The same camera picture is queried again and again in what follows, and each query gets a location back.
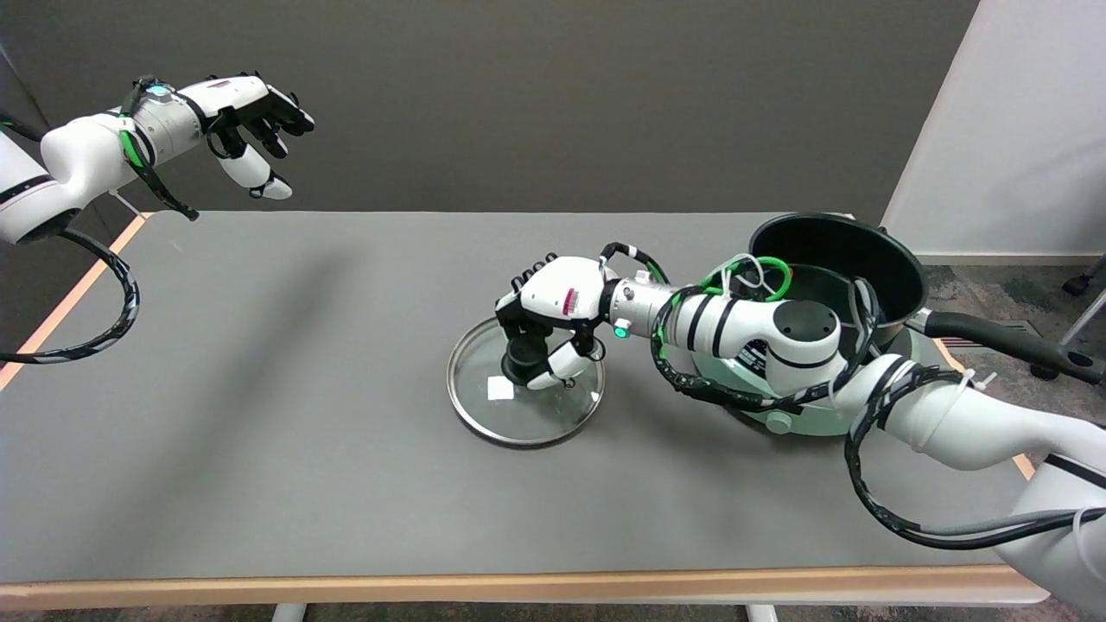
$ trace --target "wooden table edge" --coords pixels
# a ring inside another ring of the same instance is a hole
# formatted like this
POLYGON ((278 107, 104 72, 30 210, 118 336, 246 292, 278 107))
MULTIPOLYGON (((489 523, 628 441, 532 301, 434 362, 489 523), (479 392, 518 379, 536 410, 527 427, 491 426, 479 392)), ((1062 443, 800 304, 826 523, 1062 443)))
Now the wooden table edge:
MULTIPOLYGON (((121 252, 143 224, 144 218, 132 220, 112 242, 112 251, 121 252)), ((105 268, 103 262, 90 268, 19 352, 34 352, 41 348, 105 268)), ((935 343, 950 366, 963 371, 963 365, 952 357, 943 343, 937 340, 935 343)), ((0 369, 0 391, 22 367, 21 364, 10 363, 0 369)), ((1025 456, 1018 456, 1014 463, 1026 479, 1033 476, 1033 465, 1025 456)), ((901 590, 904 583, 910 590, 962 590, 970 587, 981 591, 1024 591, 1026 599, 1039 597, 1043 600, 1047 597, 1046 592, 1010 567, 991 564, 0 583, 0 610, 273 602, 648 600, 720 594, 754 598, 757 594, 782 592, 846 594, 890 591, 901 590)))

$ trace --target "floor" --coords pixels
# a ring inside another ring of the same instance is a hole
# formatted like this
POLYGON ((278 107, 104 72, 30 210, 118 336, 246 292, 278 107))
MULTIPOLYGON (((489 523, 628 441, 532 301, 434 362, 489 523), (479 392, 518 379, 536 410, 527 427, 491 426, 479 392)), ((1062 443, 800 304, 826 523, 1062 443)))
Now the floor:
MULTIPOLYGON (((1075 268, 935 267, 929 270, 930 307, 993 320, 1026 320, 1050 340, 1058 340, 1097 294, 1093 287, 1073 298, 1060 286, 1075 268)), ((1078 349, 1106 355, 1106 319, 1093 322, 1078 349)), ((1061 377, 1044 382, 1027 366, 989 351, 958 353, 980 377, 997 372, 988 393, 1035 408, 1106 425, 1106 387, 1061 377)), ((1031 456, 1040 460, 1041 456, 1031 456)), ((268 622, 272 605, 112 609, 95 611, 0 614, 0 622, 268 622)), ((936 609, 870 607, 781 607, 781 622, 1106 622, 1056 600, 1022 609, 936 609)), ((743 608, 727 605, 499 605, 499 604, 320 604, 307 609, 307 622, 744 622, 743 608)))

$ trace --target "gray wall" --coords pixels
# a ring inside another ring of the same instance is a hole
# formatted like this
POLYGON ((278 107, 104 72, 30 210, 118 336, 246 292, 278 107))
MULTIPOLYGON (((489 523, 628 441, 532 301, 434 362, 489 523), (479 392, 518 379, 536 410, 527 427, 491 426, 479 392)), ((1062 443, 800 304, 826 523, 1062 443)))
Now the gray wall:
MULTIPOLYGON (((163 176, 201 210, 875 222, 975 3, 0 0, 0 38, 55 123, 117 105, 144 73, 260 70, 295 91, 319 123, 278 165, 296 195, 250 200, 196 149, 163 176)), ((101 205, 122 227, 122 207, 101 205)))

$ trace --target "table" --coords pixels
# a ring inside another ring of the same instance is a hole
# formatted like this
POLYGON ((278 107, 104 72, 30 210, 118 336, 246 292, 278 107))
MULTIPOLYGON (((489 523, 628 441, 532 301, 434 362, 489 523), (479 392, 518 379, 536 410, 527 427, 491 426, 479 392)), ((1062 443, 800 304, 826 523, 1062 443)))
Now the table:
MULTIPOLYGON (((457 421, 451 348, 546 252, 617 239, 691 281, 773 216, 136 220, 115 243, 142 288, 132 333, 84 362, 0 371, 0 608, 1044 599, 989 551, 887 532, 838 440, 679 396, 640 340, 607 340, 607 393, 563 445, 498 448, 457 421)), ((29 348, 114 320, 100 271, 29 348)), ((1031 473, 956 473, 883 434, 864 459, 884 504, 931 522, 1005 514, 1031 473)))

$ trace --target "white label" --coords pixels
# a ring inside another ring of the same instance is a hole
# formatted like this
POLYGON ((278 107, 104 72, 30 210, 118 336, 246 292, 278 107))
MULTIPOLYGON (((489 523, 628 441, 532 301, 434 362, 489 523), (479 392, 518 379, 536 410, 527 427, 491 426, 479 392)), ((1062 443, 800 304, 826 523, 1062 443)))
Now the white label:
POLYGON ((514 383, 505 376, 488 377, 488 401, 514 400, 514 383))

